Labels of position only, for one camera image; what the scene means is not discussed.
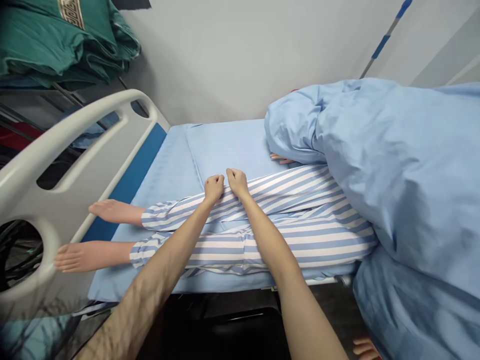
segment leg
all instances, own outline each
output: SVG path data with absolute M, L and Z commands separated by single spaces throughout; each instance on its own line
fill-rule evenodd
M 267 215 L 311 209 L 345 197 L 326 165 L 301 166 L 260 177 L 249 181 L 248 189 Z M 199 194 L 151 206 L 142 215 L 143 227 L 154 231 L 176 230 L 203 198 L 204 194 Z M 207 223 L 246 219 L 242 204 L 227 187 Z
M 277 219 L 275 226 L 302 269 L 354 263 L 371 253 L 378 243 L 371 224 L 346 199 L 298 217 Z M 170 235 L 157 232 L 137 242 L 130 254 L 133 266 L 145 265 Z M 249 226 L 200 235 L 185 268 L 237 275 L 268 270 Z
M 87 241 L 60 247 L 55 267 L 62 273 L 83 273 L 130 263 L 135 242 Z
M 106 222 L 142 226 L 142 214 L 146 209 L 113 199 L 99 201 L 90 205 L 88 211 Z

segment foot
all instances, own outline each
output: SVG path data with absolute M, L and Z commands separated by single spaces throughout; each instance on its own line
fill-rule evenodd
M 58 249 L 53 265 L 62 273 L 83 273 L 130 263 L 135 242 L 86 241 Z
M 380 353 L 369 337 L 354 339 L 353 353 L 358 355 L 358 360 L 382 360 Z
M 115 224 L 133 224 L 142 226 L 142 214 L 146 209 L 113 199 L 99 201 L 90 205 L 88 211 L 106 222 Z

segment striped pajama pants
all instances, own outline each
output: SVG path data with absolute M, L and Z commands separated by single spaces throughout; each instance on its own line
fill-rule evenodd
M 250 180 L 248 190 L 267 215 L 277 214 L 273 223 L 302 269 L 349 264 L 377 245 L 372 225 L 351 207 L 326 165 L 305 165 Z M 156 233 L 133 246 L 133 266 L 143 266 L 204 197 L 202 193 L 149 207 L 142 224 Z M 247 219 L 242 203 L 226 186 L 206 222 Z M 266 270 L 252 228 L 241 225 L 200 235 L 184 275 L 203 271 L 243 275 Z

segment green folded fabric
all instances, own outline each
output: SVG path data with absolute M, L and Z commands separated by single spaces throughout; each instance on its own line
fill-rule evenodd
M 7 0 L 0 14 L 0 79 L 77 90 L 109 84 L 140 53 L 110 0 Z

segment forearm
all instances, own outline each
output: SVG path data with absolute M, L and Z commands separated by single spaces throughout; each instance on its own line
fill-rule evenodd
M 347 359 L 283 235 L 250 194 L 241 195 L 240 200 L 248 215 L 258 251 L 278 288 L 291 358 Z
M 79 359 L 135 359 L 192 255 L 214 204 L 204 200 L 145 264 Z
M 284 287 L 285 275 L 289 278 L 296 275 L 303 279 L 297 259 L 269 217 L 249 193 L 241 195 L 240 201 L 248 215 L 261 258 L 268 266 L 278 289 Z

